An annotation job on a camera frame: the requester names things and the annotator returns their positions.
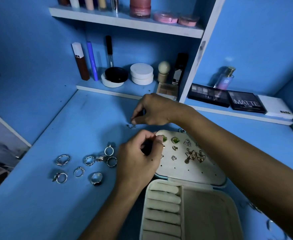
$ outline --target hand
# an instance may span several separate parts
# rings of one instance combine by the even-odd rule
[[[146,94],[139,101],[131,117],[131,123],[164,125],[167,123],[176,123],[179,117],[183,116],[183,111],[190,107],[168,98],[162,97],[155,93]],[[138,116],[145,109],[143,116]]]
[[[153,141],[152,151],[148,156],[141,151],[146,139]],[[127,194],[135,197],[139,196],[160,165],[162,141],[162,136],[143,129],[127,143],[120,145],[115,183],[117,189],[125,190]]]

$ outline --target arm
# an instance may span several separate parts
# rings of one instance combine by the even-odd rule
[[[148,156],[141,151],[146,139],[153,141]],[[159,167],[162,150],[162,136],[147,130],[141,130],[120,146],[114,189],[78,240],[116,239],[137,197]]]
[[[136,117],[142,109],[146,114]],[[131,119],[133,124],[175,123],[185,129],[242,193],[293,238],[292,169],[192,107],[156,94],[145,95]]]

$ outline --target pink compact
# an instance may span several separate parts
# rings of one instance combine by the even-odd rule
[[[151,0],[130,0],[130,16],[147,19],[151,17]]]
[[[155,13],[153,19],[157,22],[166,23],[166,24],[176,24],[177,16],[172,13]]]
[[[180,16],[178,20],[178,24],[188,26],[188,27],[195,27],[196,23],[199,21],[200,17],[197,16]]]

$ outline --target forearm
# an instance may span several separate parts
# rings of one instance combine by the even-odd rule
[[[78,240],[111,240],[117,235],[138,195],[115,187]]]
[[[175,123],[195,138],[257,207],[286,229],[285,222],[293,221],[293,170],[194,109],[183,109]]]

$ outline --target white round container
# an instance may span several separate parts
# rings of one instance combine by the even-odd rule
[[[137,79],[136,77],[132,76],[132,82],[134,82],[137,85],[149,85],[153,81],[153,74],[148,79]]]
[[[153,78],[152,66],[144,63],[136,63],[131,65],[131,75],[137,79],[150,79]]]
[[[122,86],[124,84],[124,82],[116,83],[116,82],[111,82],[111,81],[107,80],[106,77],[105,77],[105,73],[103,73],[101,75],[101,79],[102,79],[103,85],[108,87],[108,88],[117,88],[117,87],[120,87],[120,86]]]

